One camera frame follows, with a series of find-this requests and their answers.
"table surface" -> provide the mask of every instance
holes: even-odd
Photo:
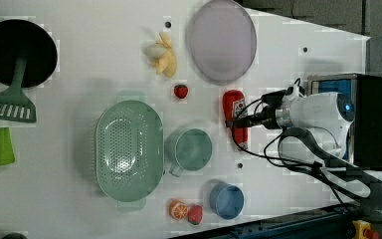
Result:
[[[249,102],[296,78],[363,73],[368,38],[247,10],[258,35],[256,58],[238,81],[217,86],[196,68],[185,38],[205,2],[0,0],[0,21],[21,17],[43,26],[59,51],[52,78],[25,90],[36,104],[37,123],[11,123],[16,162],[0,167],[0,231],[21,231],[28,238],[168,238],[338,203],[327,186],[309,176],[234,152],[220,100],[231,89],[243,91]],[[164,28],[167,20],[171,29]],[[160,31],[171,36],[178,58],[172,80],[156,76],[142,53]],[[177,83],[190,88],[181,102],[172,94]],[[162,118],[165,138],[192,123],[214,143],[205,168],[178,178],[166,173],[146,206],[131,213],[118,212],[96,181],[96,123],[121,90],[145,93]],[[251,128],[250,149],[262,150],[277,134]],[[209,207],[210,190],[219,180],[244,191],[245,207],[234,220],[219,218]],[[203,223],[170,218],[173,198],[201,204]]]

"light blue mug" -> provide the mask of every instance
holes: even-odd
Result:
[[[169,173],[179,177],[183,170],[203,168],[212,156],[212,140],[198,128],[178,128],[167,139],[166,155],[172,161]]]
[[[244,207],[244,194],[237,186],[219,182],[210,193],[210,207],[223,219],[234,219]]]

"small bowl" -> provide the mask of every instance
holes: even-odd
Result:
[[[237,186],[219,182],[210,193],[210,207],[223,219],[234,219],[244,207],[244,194]]]

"spatula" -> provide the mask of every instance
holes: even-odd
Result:
[[[0,120],[36,122],[36,107],[21,90],[27,60],[19,57],[11,86],[0,93]]]

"yellow object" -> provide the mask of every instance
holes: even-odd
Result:
[[[367,237],[364,236],[364,231],[367,229],[371,229],[371,224],[362,220],[352,221],[352,223],[356,229],[356,234],[353,239],[368,239]]]
[[[188,207],[179,200],[173,200],[169,205],[169,215],[179,221],[187,216]]]
[[[159,35],[162,41],[148,47],[146,55],[152,58],[152,66],[157,69],[157,75],[163,73],[167,78],[172,78],[178,66],[172,41],[164,33]]]

